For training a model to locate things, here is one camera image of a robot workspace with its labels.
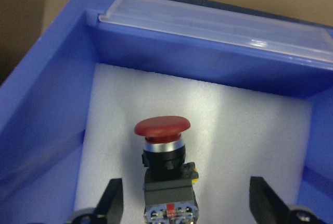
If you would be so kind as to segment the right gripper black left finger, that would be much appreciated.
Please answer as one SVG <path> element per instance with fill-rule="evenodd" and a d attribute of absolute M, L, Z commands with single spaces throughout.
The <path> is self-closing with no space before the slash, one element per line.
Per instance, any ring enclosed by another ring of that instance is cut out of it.
<path fill-rule="evenodd" d="M 123 215 L 123 183 L 121 178 L 111 179 L 95 210 L 93 223 L 121 223 Z"/>

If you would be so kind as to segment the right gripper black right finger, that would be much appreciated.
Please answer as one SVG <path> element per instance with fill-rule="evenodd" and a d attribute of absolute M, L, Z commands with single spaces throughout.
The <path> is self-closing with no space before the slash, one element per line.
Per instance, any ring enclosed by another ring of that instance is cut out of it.
<path fill-rule="evenodd" d="M 263 177 L 250 178 L 249 208 L 256 223 L 287 223 L 288 206 Z"/>

